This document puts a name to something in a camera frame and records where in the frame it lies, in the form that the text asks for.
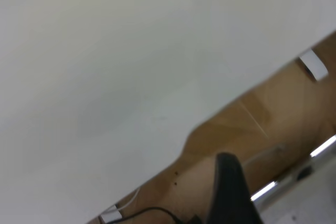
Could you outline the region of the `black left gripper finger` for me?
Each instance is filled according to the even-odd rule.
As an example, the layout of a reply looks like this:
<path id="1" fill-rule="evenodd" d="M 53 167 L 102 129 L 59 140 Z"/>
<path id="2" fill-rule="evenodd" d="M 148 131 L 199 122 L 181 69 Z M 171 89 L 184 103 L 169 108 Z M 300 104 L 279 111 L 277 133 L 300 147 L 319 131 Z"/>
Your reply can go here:
<path id="1" fill-rule="evenodd" d="M 262 223 L 250 199 L 243 168 L 234 154 L 219 153 L 215 160 L 214 191 L 206 223 Z"/>

